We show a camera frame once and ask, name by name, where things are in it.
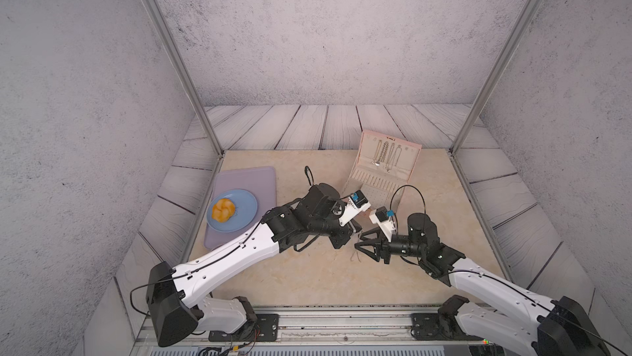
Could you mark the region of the blue plate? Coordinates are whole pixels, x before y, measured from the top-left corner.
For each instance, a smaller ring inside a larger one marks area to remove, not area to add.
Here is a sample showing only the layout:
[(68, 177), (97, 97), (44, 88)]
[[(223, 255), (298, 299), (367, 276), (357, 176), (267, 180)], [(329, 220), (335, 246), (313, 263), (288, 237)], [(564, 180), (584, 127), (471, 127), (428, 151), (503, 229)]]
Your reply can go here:
[(250, 191), (233, 189), (212, 199), (207, 208), (207, 226), (219, 233), (246, 229), (255, 220), (259, 204)]

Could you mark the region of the aluminium rail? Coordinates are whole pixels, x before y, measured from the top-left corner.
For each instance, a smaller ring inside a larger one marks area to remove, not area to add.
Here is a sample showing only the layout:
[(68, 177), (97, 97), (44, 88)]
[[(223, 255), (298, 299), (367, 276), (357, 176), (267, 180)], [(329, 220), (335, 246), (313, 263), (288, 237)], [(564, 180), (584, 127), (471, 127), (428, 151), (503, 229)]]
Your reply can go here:
[(502, 355), (503, 349), (474, 341), (416, 341), (411, 314), (436, 313), (432, 305), (352, 307), (261, 307), (258, 314), (278, 314), (275, 342), (210, 342), (210, 331), (160, 347), (146, 322), (133, 346), (134, 355)]

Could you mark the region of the frame post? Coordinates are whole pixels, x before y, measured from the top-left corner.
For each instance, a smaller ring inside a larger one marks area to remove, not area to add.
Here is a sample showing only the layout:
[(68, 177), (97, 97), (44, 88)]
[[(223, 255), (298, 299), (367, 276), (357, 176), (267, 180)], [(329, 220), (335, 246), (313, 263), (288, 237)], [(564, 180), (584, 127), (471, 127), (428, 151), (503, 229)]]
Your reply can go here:
[(209, 139), (214, 152), (220, 158), (223, 158), (225, 155), (225, 151), (223, 150), (222, 145), (212, 128), (210, 120), (208, 119), (207, 112), (202, 105), (202, 100), (198, 95), (197, 89), (194, 85), (194, 81), (189, 74), (186, 64), (184, 63), (184, 59), (179, 52), (179, 48), (177, 47), (168, 23), (166, 22), (165, 16), (161, 11), (158, 0), (141, 1), (143, 2), (143, 6), (146, 9), (149, 19), (151, 20), (151, 23), (153, 24), (153, 27), (161, 40), (162, 46), (166, 51), (166, 55), (169, 57), (170, 63), (179, 78), (179, 82), (181, 83), (184, 92), (186, 93), (189, 102), (194, 109), (195, 115), (200, 121), (202, 130), (204, 131), (206, 137)]
[(523, 35), (526, 33), (529, 25), (536, 17), (543, 1), (544, 0), (526, 0), (523, 8), (518, 14), (518, 18), (516, 18), (516, 21), (513, 24), (513, 28), (511, 29), (505, 44), (502, 46), (495, 63), (490, 69), (490, 73), (488, 74), (484, 84), (482, 84), (482, 88), (472, 104), (464, 124), (449, 149), (449, 152), (453, 157), (455, 157), (459, 150), (464, 147), (477, 118), (482, 114), (483, 109), (490, 100), (490, 97), (495, 91), (498, 82), (500, 82), (505, 69), (512, 60), (515, 51), (517, 51)]

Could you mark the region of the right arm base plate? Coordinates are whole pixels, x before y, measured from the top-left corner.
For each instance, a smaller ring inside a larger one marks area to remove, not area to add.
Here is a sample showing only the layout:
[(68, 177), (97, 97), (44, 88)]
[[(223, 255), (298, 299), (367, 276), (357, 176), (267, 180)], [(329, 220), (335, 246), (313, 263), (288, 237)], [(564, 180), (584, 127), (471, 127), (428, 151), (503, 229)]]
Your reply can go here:
[(411, 314), (411, 336), (416, 341), (474, 341), (462, 331), (454, 316), (439, 313)]

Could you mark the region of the left frame post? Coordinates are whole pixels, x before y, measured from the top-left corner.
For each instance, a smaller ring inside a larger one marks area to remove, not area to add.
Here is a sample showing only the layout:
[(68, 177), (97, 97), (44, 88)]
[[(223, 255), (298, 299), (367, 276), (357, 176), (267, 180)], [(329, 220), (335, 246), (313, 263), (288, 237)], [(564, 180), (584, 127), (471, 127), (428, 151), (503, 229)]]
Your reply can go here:
[(166, 55), (169, 57), (170, 63), (179, 78), (179, 82), (181, 83), (184, 92), (186, 93), (189, 102), (194, 109), (195, 115), (200, 121), (202, 130), (204, 131), (206, 137), (209, 139), (214, 152), (220, 158), (223, 158), (225, 155), (225, 151), (223, 150), (222, 145), (212, 128), (210, 120), (208, 119), (207, 112), (202, 105), (202, 100), (198, 95), (197, 89), (194, 85), (194, 81), (189, 74), (186, 64), (184, 63), (184, 59), (179, 52), (179, 48), (177, 47), (168, 23), (166, 22), (165, 16), (161, 11), (158, 0), (141, 1), (143, 2), (143, 6), (146, 9), (149, 19), (151, 20), (151, 23), (153, 24), (153, 27), (161, 40), (162, 46), (166, 51)]

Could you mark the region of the yellow bread bun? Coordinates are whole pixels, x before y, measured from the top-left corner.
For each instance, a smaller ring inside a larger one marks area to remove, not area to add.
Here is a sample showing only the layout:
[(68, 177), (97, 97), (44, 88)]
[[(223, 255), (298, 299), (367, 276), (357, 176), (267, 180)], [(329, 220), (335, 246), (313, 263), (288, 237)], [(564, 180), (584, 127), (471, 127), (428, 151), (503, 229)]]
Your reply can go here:
[(228, 198), (222, 198), (212, 207), (212, 219), (223, 224), (234, 216), (235, 211), (234, 202)]

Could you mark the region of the pink jewelry box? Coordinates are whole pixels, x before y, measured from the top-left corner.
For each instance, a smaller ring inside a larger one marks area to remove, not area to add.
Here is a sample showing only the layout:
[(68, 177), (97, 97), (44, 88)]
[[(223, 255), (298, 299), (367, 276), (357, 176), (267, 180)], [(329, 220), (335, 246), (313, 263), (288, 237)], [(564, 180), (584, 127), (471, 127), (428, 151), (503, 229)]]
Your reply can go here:
[(421, 145), (403, 139), (364, 131), (343, 194), (361, 190), (373, 208), (397, 209), (402, 186), (410, 181), (421, 149)]

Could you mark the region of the right frame post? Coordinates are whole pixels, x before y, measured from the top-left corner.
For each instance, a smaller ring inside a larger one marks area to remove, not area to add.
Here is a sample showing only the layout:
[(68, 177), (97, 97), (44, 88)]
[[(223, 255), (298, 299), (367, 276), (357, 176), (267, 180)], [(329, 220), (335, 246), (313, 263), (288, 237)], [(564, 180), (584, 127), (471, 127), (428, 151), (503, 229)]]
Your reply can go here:
[(495, 63), (490, 69), (490, 73), (488, 74), (484, 84), (482, 84), (482, 88), (472, 104), (464, 124), (449, 149), (449, 152), (453, 157), (455, 157), (459, 150), (464, 147), (477, 118), (482, 114), (483, 109), (490, 100), (490, 97), (495, 91), (498, 82), (500, 82), (505, 69), (512, 60), (515, 51), (517, 51), (523, 35), (526, 33), (529, 25), (536, 17), (543, 1), (544, 0), (526, 0), (523, 8), (518, 14), (518, 18), (516, 18), (516, 21), (513, 24), (513, 28), (511, 29), (505, 44), (502, 46)]

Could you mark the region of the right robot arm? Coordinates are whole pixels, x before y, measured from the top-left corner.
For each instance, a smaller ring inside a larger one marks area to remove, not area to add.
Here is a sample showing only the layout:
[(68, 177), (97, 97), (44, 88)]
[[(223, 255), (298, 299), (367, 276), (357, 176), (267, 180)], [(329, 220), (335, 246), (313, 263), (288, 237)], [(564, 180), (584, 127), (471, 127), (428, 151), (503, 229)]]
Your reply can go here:
[(441, 242), (427, 214), (410, 214), (405, 235), (394, 232), (394, 217), (384, 209), (370, 218), (376, 226), (360, 237), (357, 251), (384, 263), (393, 256), (413, 257), (429, 277), (462, 291), (437, 311), (444, 336), (475, 336), (519, 355), (610, 353), (579, 303), (533, 293), (485, 270)]

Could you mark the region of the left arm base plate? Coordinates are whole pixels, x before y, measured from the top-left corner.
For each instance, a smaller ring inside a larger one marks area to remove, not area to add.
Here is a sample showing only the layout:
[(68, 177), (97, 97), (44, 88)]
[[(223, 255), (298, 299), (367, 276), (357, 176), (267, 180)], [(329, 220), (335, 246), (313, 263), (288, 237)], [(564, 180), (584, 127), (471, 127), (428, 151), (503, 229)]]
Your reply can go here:
[(278, 338), (279, 318), (278, 314), (258, 314), (255, 321), (246, 321), (235, 333), (211, 331), (208, 340), (223, 343), (275, 342)]

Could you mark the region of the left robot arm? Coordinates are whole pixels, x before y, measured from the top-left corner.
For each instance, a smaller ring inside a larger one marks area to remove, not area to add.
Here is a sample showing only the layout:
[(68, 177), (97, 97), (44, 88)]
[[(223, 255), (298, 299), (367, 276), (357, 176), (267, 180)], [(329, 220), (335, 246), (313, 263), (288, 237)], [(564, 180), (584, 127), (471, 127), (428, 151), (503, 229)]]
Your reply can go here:
[(196, 260), (170, 266), (163, 261), (149, 274), (146, 304), (157, 344), (170, 347), (198, 331), (253, 341), (263, 324), (245, 297), (212, 297), (219, 285), (285, 250), (326, 237), (334, 249), (360, 231), (357, 215), (370, 208), (361, 191), (342, 197), (319, 183), (294, 201), (267, 211), (255, 226), (236, 239)]

